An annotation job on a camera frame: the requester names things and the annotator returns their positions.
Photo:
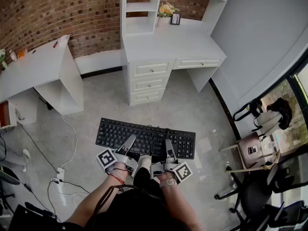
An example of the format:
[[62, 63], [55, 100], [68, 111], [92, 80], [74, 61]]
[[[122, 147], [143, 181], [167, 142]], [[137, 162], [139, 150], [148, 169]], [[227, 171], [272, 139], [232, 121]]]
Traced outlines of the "black framed window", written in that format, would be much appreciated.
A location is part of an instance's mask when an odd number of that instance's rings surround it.
[[288, 101], [293, 117], [287, 129], [275, 131], [270, 139], [287, 155], [308, 144], [308, 60], [263, 96], [263, 107], [278, 98]]

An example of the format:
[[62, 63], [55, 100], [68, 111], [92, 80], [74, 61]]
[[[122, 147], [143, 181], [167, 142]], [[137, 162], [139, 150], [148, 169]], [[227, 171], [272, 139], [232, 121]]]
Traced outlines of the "black cloth bundle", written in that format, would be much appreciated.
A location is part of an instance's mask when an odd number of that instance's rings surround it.
[[286, 130], [289, 127], [292, 121], [293, 113], [287, 100], [278, 98], [274, 103], [269, 104], [266, 110], [280, 113], [282, 116], [278, 121], [280, 129]]

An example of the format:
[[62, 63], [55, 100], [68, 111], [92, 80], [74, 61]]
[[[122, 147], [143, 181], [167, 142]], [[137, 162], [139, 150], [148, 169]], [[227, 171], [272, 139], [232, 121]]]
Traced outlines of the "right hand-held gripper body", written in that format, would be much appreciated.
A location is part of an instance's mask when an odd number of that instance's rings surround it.
[[193, 174], [187, 162], [180, 163], [175, 157], [167, 157], [165, 161], [151, 164], [151, 179], [165, 173], [170, 173], [172, 178], [164, 182], [184, 182]]

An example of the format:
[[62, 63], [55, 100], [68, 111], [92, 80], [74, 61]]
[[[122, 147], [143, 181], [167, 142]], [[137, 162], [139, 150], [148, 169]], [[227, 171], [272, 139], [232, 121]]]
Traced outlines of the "person's white shoe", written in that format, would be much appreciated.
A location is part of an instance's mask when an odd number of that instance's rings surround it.
[[148, 172], [150, 172], [151, 164], [152, 164], [152, 157], [151, 156], [149, 156], [149, 155], [140, 156], [140, 158], [138, 160], [138, 167], [139, 168], [145, 168], [146, 170], [148, 170]]

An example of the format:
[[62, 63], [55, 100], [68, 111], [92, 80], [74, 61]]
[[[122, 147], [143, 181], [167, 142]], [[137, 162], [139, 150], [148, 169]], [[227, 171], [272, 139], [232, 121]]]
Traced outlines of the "white table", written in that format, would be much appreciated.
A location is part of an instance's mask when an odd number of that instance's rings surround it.
[[[156, 28], [153, 34], [123, 37], [121, 40], [123, 74], [127, 88], [128, 103], [130, 105], [130, 81], [129, 67], [131, 64], [170, 63], [171, 72], [177, 58], [227, 58], [218, 44], [206, 33], [187, 34], [178, 32], [174, 27], [166, 32], [163, 27]], [[219, 67], [203, 67], [181, 69], [187, 71], [196, 90], [200, 92]]]

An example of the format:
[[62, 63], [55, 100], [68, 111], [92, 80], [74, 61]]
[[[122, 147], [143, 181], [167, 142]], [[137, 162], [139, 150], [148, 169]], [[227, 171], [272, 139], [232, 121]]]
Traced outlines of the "yellow flower bouquet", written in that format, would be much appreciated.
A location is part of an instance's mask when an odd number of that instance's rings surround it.
[[169, 18], [175, 12], [179, 12], [180, 9], [176, 8], [174, 5], [169, 2], [162, 3], [158, 9], [157, 16], [160, 18]]

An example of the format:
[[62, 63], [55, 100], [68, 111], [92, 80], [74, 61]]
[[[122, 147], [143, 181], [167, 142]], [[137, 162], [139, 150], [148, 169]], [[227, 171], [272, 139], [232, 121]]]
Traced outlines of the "wide white table drawer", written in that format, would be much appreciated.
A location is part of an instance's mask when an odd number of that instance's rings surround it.
[[219, 67], [222, 63], [220, 59], [204, 59], [204, 58], [177, 58], [173, 69], [203, 68], [203, 67]]

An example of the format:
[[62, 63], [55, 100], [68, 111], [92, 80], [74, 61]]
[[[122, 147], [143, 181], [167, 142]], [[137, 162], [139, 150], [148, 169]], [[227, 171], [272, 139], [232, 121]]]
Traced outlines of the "white low plinth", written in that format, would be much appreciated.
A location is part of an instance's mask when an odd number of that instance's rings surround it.
[[81, 75], [122, 65], [122, 50], [111, 50], [74, 59]]

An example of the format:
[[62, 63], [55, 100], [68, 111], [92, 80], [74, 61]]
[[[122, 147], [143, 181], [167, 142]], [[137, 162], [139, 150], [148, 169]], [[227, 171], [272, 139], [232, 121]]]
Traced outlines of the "black keyboard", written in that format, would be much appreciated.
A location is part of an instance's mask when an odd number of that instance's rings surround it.
[[124, 121], [102, 118], [100, 121], [96, 145], [109, 147], [115, 151], [135, 134], [137, 136], [129, 154], [134, 158], [151, 155], [155, 161], [166, 157], [165, 140], [170, 139], [176, 158], [194, 159], [196, 134], [169, 128], [146, 126]]

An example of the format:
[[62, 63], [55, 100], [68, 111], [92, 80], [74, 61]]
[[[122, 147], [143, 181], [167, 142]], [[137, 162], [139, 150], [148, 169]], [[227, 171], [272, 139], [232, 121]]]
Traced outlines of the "white power strip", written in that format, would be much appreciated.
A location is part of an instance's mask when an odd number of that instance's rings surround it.
[[57, 168], [56, 180], [60, 186], [63, 186], [64, 183], [64, 169], [61, 167]]

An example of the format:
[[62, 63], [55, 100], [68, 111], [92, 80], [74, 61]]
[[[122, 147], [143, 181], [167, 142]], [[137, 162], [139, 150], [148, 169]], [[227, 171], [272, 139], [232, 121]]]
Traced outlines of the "person's left forearm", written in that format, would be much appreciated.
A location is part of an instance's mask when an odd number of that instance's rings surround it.
[[94, 214], [95, 207], [99, 200], [111, 186], [120, 185], [121, 183], [119, 180], [122, 181], [114, 175], [109, 174], [104, 182], [78, 205], [72, 216], [65, 222], [74, 223], [84, 228], [90, 217]]

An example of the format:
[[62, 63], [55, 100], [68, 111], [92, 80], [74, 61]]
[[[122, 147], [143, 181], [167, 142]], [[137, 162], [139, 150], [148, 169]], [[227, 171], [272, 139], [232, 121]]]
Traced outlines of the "black swivel chair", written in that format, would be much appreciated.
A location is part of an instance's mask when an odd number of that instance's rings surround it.
[[0, 200], [2, 200], [3, 206], [6, 210], [8, 209], [12, 213], [14, 213], [13, 209], [11, 208], [9, 203], [7, 202], [7, 198], [9, 198], [9, 197], [15, 198], [15, 194], [5, 195], [2, 182], [6, 182], [6, 183], [11, 184], [11, 185], [19, 185], [20, 180], [13, 173], [13, 171], [11, 169], [9, 169], [8, 167], [5, 167], [3, 165], [0, 165]]

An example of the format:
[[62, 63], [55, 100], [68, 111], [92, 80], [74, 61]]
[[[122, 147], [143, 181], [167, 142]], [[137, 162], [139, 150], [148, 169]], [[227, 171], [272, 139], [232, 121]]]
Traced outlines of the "black office chair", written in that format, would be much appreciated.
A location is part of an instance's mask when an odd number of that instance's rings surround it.
[[265, 231], [267, 227], [280, 228], [295, 226], [308, 219], [308, 206], [300, 200], [287, 207], [275, 207], [268, 204], [273, 193], [308, 185], [308, 150], [300, 147], [271, 170], [256, 170], [247, 173], [243, 181], [239, 181], [235, 173], [231, 173], [236, 188], [224, 196], [216, 194], [216, 200], [237, 195], [236, 203], [230, 208], [237, 214], [240, 224], [230, 231]]

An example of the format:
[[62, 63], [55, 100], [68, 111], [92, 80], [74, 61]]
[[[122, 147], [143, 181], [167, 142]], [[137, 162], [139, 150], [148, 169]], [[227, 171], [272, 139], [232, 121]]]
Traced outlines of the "white paper sheet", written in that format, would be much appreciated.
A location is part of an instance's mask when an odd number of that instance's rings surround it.
[[64, 47], [68, 41], [69, 41], [70, 35], [62, 35], [59, 39], [58, 39], [58, 45], [60, 47]]

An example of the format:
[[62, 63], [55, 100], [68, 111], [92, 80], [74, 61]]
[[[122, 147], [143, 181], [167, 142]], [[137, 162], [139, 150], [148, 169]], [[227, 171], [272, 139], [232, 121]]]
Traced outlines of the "beige wrist watch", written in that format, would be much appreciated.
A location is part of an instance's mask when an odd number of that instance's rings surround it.
[[160, 189], [163, 189], [164, 187], [168, 187], [168, 186], [174, 186], [174, 185], [177, 185], [177, 181], [175, 179], [167, 179], [159, 183]]

